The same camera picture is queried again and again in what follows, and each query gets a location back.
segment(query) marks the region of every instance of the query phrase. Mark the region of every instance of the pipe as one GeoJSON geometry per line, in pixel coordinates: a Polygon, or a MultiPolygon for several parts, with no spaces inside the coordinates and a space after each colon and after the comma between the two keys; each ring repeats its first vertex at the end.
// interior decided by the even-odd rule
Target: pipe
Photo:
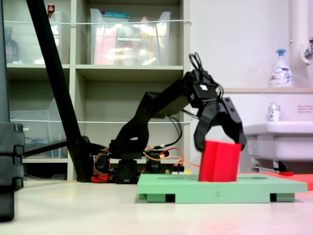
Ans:
{"type": "Polygon", "coordinates": [[[311,61],[304,57],[309,44],[309,0],[290,0],[291,4],[291,71],[296,87],[311,86],[308,66],[311,61]]]}

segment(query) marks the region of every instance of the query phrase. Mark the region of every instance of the white wall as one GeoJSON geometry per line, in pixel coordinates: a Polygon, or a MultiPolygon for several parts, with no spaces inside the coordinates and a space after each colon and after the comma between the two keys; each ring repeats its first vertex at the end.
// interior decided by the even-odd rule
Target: white wall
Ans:
{"type": "MultiPolygon", "coordinates": [[[[288,0],[192,0],[191,51],[199,53],[204,68],[226,88],[267,87],[277,62],[275,51],[279,48],[290,51],[289,15],[288,0]]],[[[224,96],[231,97],[243,125],[266,121],[271,102],[281,106],[284,121],[313,120],[312,114],[297,113],[298,104],[313,105],[312,94],[224,96]]],[[[196,126],[197,122],[193,122],[192,135],[196,126]]],[[[231,141],[221,127],[213,127],[207,139],[231,141]]],[[[191,153],[192,161],[199,163],[200,153],[194,146],[191,153]]],[[[240,171],[247,172],[250,168],[245,149],[240,171]]]]}

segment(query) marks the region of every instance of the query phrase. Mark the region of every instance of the soap dispenser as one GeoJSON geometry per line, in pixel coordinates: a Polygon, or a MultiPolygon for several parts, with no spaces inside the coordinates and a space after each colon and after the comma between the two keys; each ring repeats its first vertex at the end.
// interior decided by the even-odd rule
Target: soap dispenser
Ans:
{"type": "Polygon", "coordinates": [[[271,87],[293,87],[293,75],[284,58],[286,52],[285,49],[276,51],[279,59],[269,80],[271,87]]]}

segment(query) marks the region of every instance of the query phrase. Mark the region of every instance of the faucet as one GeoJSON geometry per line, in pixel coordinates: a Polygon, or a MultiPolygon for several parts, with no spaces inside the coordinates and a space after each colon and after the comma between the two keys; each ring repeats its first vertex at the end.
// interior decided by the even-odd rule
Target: faucet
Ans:
{"type": "Polygon", "coordinates": [[[311,48],[305,50],[304,57],[307,60],[312,60],[313,59],[313,38],[309,38],[309,43],[311,45],[311,48]]]}

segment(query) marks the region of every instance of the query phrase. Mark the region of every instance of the floor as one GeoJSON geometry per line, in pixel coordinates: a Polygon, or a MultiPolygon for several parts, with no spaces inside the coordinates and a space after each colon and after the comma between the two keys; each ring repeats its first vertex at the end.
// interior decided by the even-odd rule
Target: floor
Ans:
{"type": "Polygon", "coordinates": [[[313,191],[295,203],[147,204],[136,185],[25,184],[0,235],[313,235],[313,191]]]}

